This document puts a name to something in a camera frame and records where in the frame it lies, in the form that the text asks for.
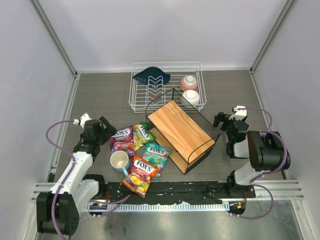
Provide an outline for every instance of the gray wooden tabletop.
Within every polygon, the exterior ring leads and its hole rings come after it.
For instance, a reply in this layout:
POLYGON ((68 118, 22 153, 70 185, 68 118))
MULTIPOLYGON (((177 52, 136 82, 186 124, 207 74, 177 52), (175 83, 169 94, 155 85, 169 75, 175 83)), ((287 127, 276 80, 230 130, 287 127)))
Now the gray wooden tabletop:
MULTIPOLYGON (((146 117, 143 113, 134 113, 128 103, 131 73, 92 73, 80 76, 70 119, 88 113, 91 118, 98 119, 105 116, 117 129, 132 126, 143 122, 146 117)), ((249 71, 203 71, 204 86, 207 103, 201 113, 213 123, 218 112, 230 114, 232 107, 240 105, 259 107, 249 71)), ((246 122, 249 130, 265 130, 266 123, 260 111, 248 112, 246 122)), ((72 150, 80 139, 82 129, 69 124, 63 147, 72 150)), ((233 170, 241 168, 248 160, 230 159, 226 154, 228 141, 225 132, 215 144, 210 155, 186 175, 183 175, 169 159, 161 173, 163 181, 225 181, 233 170)), ((142 155, 145 147, 136 154, 142 155)), ((115 171, 109 161, 110 144, 107 142, 101 147, 101 152, 88 170, 90 174, 104 176, 106 182, 120 182, 124 179, 123 173, 115 171)), ((61 153, 55 180, 61 176, 70 162, 70 157, 61 153)), ((280 173, 266 176, 264 180, 282 179, 280 173)))

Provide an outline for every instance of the snack bag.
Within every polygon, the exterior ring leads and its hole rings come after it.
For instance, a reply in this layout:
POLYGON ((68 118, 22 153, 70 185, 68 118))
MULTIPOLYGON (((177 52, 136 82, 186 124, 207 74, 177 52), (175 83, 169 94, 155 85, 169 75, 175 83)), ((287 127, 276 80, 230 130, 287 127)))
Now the snack bag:
POLYGON ((152 166, 142 157, 135 155, 130 167, 129 176, 126 176, 122 183, 132 192, 145 197, 152 178, 158 171, 157 166, 152 166))
POLYGON ((155 175, 155 179, 160 177, 160 173, 167 162, 167 158, 172 152, 171 148, 160 146, 154 143, 147 143, 142 158, 148 163, 155 165, 159 168, 155 175))
POLYGON ((136 134, 135 137, 140 146, 146 145, 146 143, 156 140, 156 137, 147 130, 146 122, 140 122, 140 124, 134 125, 133 131, 136 134))
POLYGON ((135 131, 133 131, 133 143, 134 143, 134 150, 137 151, 140 147, 142 147, 143 145, 139 143, 139 141, 137 140, 137 133, 135 131))
POLYGON ((125 151, 129 157, 135 155, 134 131, 132 126, 119 129, 115 135, 110 137, 111 154, 118 150, 125 151))

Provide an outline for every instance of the pink bowl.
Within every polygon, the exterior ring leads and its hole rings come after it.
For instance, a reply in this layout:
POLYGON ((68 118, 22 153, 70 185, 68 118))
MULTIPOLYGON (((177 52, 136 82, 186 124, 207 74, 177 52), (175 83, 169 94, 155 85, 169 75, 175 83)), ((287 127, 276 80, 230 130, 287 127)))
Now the pink bowl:
POLYGON ((182 91, 187 91, 187 90, 198 90, 198 80, 192 76, 184 76, 181 81, 180 81, 180 88, 182 91))

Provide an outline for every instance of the dark blue plate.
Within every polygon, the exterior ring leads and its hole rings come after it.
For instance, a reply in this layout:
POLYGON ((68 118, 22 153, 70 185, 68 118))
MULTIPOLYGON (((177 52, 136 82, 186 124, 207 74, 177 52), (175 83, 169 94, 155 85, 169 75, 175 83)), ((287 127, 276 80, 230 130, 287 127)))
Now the dark blue plate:
POLYGON ((149 83, 150 86, 158 88, 162 87, 162 79, 164 85, 166 85, 169 82, 170 74, 165 73, 158 67, 151 66, 146 68, 142 72, 137 73, 132 78, 145 85, 148 85, 149 83))

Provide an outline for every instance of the snack package logo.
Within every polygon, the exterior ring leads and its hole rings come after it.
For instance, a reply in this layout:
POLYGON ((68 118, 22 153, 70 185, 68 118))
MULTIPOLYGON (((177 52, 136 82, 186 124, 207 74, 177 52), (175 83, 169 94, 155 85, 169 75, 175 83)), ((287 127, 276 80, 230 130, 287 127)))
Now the snack package logo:
POLYGON ((157 148, 152 147, 152 146, 148 147, 147 151, 152 153, 152 154, 157 154, 157 155, 161 155, 161 156, 166 155, 165 151, 162 151, 162 150, 157 149, 157 148))
POLYGON ((139 130, 146 140, 150 140, 149 134, 142 124, 139 124, 139 130))
POLYGON ((148 164, 145 164, 144 162, 139 161, 139 160, 134 161, 134 166, 138 169, 142 169, 143 171, 147 172, 148 174, 152 173, 155 170, 154 167, 152 167, 148 164))
POLYGON ((130 129, 122 129, 118 130, 113 137, 122 137, 130 134, 130 129))

